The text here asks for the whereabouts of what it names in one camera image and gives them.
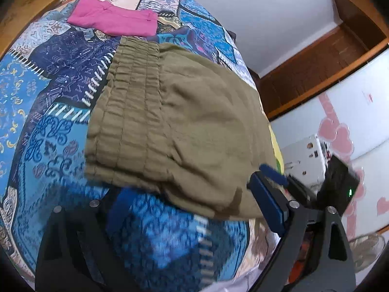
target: white wall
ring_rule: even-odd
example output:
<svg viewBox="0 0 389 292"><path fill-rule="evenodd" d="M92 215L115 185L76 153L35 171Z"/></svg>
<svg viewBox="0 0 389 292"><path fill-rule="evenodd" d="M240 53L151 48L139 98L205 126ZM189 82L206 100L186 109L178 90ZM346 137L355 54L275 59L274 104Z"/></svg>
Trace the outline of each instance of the white wall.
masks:
<svg viewBox="0 0 389 292"><path fill-rule="evenodd" d="M265 75L340 23L332 0L196 0L237 34L246 65Z"/></svg>

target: orange object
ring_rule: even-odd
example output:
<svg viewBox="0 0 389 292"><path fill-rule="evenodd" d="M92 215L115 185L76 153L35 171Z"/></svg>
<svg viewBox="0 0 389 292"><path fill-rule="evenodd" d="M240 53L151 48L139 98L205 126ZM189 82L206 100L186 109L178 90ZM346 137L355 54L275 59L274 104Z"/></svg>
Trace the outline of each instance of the orange object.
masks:
<svg viewBox="0 0 389 292"><path fill-rule="evenodd" d="M59 0L15 0L0 23L0 59L38 16L53 9Z"/></svg>

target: bolt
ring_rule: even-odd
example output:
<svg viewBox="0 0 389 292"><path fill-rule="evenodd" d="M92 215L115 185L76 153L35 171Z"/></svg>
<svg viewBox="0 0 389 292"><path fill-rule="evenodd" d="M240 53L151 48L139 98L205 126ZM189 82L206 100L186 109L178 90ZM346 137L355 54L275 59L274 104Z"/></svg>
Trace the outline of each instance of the bolt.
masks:
<svg viewBox="0 0 389 292"><path fill-rule="evenodd" d="M333 206L329 206L327 208L327 211L330 212L331 214L335 214L336 213L336 208L334 208Z"/></svg>
<svg viewBox="0 0 389 292"><path fill-rule="evenodd" d="M295 200L292 200L292 201L289 201L289 206L291 208L298 209L300 207L300 203L295 201Z"/></svg>
<svg viewBox="0 0 389 292"><path fill-rule="evenodd" d="M60 205L57 205L57 206L55 206L54 208L53 208L53 212L54 213L59 213L59 212L61 212L62 211L62 206L60 206Z"/></svg>
<svg viewBox="0 0 389 292"><path fill-rule="evenodd" d="M89 206L91 208L96 208L100 205L100 201L99 200L92 200L91 202L89 202Z"/></svg>

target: bedsheet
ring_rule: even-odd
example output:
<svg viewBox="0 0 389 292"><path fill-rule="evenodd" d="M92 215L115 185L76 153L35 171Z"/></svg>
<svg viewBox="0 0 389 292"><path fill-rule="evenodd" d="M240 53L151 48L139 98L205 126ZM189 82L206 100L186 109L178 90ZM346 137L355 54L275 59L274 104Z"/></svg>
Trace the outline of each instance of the bedsheet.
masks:
<svg viewBox="0 0 389 292"><path fill-rule="evenodd" d="M227 31L195 0L108 1L158 12L157 35L148 40L180 45L256 88ZM0 61L0 244L32 282L53 207L85 206L110 187L85 179L84 145L120 37L69 25L77 2L62 0L31 23ZM110 216L106 231L115 252L153 291L199 291L233 280L268 251L254 221L208 220L151 194L123 190ZM92 265L91 272L101 280Z"/></svg>

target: blue bedsheet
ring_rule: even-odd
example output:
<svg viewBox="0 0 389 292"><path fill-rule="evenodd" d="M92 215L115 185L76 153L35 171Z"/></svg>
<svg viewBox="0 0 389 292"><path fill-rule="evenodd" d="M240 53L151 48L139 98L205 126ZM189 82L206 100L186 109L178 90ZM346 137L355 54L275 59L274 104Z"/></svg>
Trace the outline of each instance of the blue bedsheet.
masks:
<svg viewBox="0 0 389 292"><path fill-rule="evenodd" d="M84 145L120 38L67 24L77 2L32 23L0 61L0 244L31 281L53 207L85 206L109 188L85 179ZM159 12L158 34L148 40L185 47L255 88L227 31L196 1L139 0L136 8ZM128 189L106 230L139 285L164 292L233 278L249 239L247 222L208 220Z"/></svg>

